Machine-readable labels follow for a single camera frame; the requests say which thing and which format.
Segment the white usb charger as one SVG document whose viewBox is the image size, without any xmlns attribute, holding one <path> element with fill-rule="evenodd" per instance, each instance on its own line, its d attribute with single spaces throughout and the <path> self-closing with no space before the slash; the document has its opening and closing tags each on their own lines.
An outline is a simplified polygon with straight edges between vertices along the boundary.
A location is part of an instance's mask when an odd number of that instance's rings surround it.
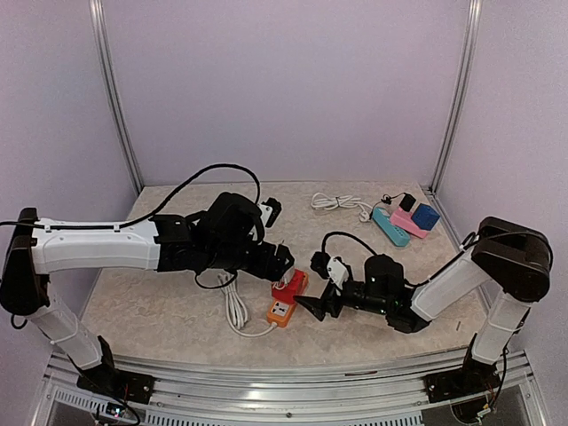
<svg viewBox="0 0 568 426">
<path fill-rule="evenodd" d="M 285 285 L 288 285 L 288 284 L 294 279 L 295 273 L 296 273 L 296 270 L 295 270 L 295 269 L 290 269 L 290 270 L 288 270 L 288 271 L 282 276 L 282 280 L 281 280 L 281 281 L 282 281 Z"/>
</svg>

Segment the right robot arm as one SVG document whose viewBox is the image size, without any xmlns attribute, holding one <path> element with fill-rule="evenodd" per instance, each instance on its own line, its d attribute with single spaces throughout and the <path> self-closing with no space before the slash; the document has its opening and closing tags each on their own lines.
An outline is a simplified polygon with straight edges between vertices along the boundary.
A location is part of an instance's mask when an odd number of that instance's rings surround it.
<svg viewBox="0 0 568 426">
<path fill-rule="evenodd" d="M 295 300 L 317 320 L 336 318 L 350 307 L 382 315 L 394 330 L 413 334 L 473 289 L 494 282 L 500 293 L 454 374 L 454 387 L 471 394 L 494 376 L 511 337 L 524 325 L 532 305 L 548 293 L 553 263 L 553 250 L 543 233 L 486 217 L 458 253 L 419 284 L 406 279 L 401 263 L 376 252 L 364 263 L 365 279 L 355 280 L 341 257 L 331 257 L 322 248 L 313 254 L 311 269 L 326 280 L 324 291 L 319 297 Z"/>
</svg>

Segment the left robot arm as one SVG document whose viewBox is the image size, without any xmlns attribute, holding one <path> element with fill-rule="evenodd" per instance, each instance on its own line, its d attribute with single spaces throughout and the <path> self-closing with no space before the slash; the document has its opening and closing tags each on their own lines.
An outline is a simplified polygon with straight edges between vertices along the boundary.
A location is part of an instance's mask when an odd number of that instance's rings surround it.
<svg viewBox="0 0 568 426">
<path fill-rule="evenodd" d="M 1 305 L 31 320 L 107 395 L 124 385 L 111 352 L 49 287 L 50 275 L 75 269 L 130 268 L 201 274 L 245 272 L 270 282 L 290 281 L 295 259 L 288 247 L 265 241 L 280 214 L 273 198 L 256 204 L 223 192 L 188 216 L 153 213 L 128 223 L 73 223 L 20 212 L 1 275 Z"/>
</svg>

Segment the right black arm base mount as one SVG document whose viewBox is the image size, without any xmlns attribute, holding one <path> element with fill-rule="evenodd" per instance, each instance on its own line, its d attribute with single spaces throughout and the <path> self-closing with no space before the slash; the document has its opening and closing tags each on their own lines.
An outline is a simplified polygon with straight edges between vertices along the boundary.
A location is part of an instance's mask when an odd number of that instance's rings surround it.
<svg viewBox="0 0 568 426">
<path fill-rule="evenodd" d="M 462 364 L 455 369 L 426 375 L 423 378 L 428 401 L 438 403 L 467 397 L 484 391 L 497 391 L 501 378 L 496 363 L 485 364 L 472 357 L 473 344 L 466 351 Z"/>
</svg>

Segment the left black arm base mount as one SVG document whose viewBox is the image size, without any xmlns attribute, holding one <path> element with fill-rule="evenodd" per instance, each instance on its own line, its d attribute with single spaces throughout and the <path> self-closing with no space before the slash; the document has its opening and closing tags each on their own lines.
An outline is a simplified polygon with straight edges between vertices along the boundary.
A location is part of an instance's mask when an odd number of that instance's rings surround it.
<svg viewBox="0 0 568 426">
<path fill-rule="evenodd" d="M 123 402 L 147 405 L 153 394 L 155 378 L 117 368 L 108 342 L 100 335 L 98 340 L 102 350 L 101 363 L 89 369 L 79 368 L 77 386 Z"/>
</svg>

